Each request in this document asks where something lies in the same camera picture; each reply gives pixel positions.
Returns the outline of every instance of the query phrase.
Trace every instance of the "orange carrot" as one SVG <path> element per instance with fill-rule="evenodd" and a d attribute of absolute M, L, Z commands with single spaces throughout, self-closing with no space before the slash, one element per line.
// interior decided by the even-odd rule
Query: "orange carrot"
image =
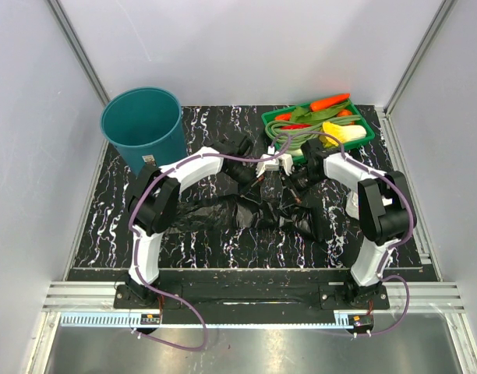
<path fill-rule="evenodd" d="M 353 115 L 353 114 L 348 109 L 343 109 L 342 111 L 337 113 L 338 117 L 345 117 L 346 115 Z"/>
<path fill-rule="evenodd" d="M 312 102 L 309 107 L 311 108 L 311 111 L 321 111 L 323 109 L 327 109 L 328 107 L 331 107 L 332 105 L 339 104 L 344 100 L 347 100 L 349 98 L 349 93 L 344 93 L 342 95 L 337 95 L 333 97 L 328 97 L 326 99 L 318 100 Z"/>
<path fill-rule="evenodd" d="M 284 113 L 275 117 L 275 121 L 288 121 L 291 119 L 291 113 Z"/>

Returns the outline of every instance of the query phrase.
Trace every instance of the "white wall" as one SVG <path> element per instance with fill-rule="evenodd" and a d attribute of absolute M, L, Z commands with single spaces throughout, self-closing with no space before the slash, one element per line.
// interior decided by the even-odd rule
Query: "white wall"
<path fill-rule="evenodd" d="M 392 113 L 445 278 L 477 341 L 477 0 L 463 0 Z"/>
<path fill-rule="evenodd" d="M 441 0 L 62 0 L 111 97 L 384 105 Z"/>
<path fill-rule="evenodd" d="M 0 373 L 19 372 L 65 270 L 101 105 L 42 0 L 0 0 Z"/>

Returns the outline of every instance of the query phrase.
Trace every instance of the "black marble surface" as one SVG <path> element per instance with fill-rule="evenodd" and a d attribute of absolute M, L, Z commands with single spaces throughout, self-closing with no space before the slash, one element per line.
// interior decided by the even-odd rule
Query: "black marble surface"
<path fill-rule="evenodd" d="M 184 107 L 183 125 L 189 154 L 206 141 L 241 132 L 254 142 L 252 156 L 266 153 L 267 138 L 261 115 L 279 107 Z M 375 168 L 390 171 L 391 162 L 380 132 L 373 106 L 359 105 L 362 116 L 373 128 L 376 138 L 371 144 L 352 151 L 352 156 Z M 125 213 L 125 192 L 134 176 L 109 146 L 94 193 L 83 237 L 73 267 L 117 269 L 131 263 L 132 236 Z M 235 182 L 226 175 L 211 176 L 185 191 L 181 201 L 209 199 L 237 191 Z M 262 186 L 265 199 L 281 196 L 279 178 L 269 178 Z M 349 267 L 359 253 L 363 235 L 358 221 L 345 214 L 348 190 L 335 181 L 325 181 L 309 192 L 309 199 L 323 206 L 321 243 L 303 238 L 293 231 L 278 228 L 216 228 L 201 231 L 172 232 L 163 238 L 161 268 L 321 268 Z M 420 266 L 415 241 L 400 247 L 392 267 Z"/>

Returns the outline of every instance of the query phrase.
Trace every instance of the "red chili pepper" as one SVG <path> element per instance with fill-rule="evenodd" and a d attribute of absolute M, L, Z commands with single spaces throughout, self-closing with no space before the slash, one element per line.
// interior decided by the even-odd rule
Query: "red chili pepper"
<path fill-rule="evenodd" d="M 289 125 L 289 126 L 282 126 L 282 130 L 296 130 L 296 129 L 305 129 L 306 127 L 310 127 L 307 123 L 300 123 L 298 125 Z"/>

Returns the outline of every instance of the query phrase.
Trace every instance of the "teal bucket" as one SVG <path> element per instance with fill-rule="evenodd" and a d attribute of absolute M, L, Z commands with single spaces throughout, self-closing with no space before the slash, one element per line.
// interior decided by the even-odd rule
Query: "teal bucket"
<path fill-rule="evenodd" d="M 104 109 L 101 131 L 133 173 L 145 164 L 172 164 L 187 156 L 182 106 L 166 90 L 136 88 Z"/>

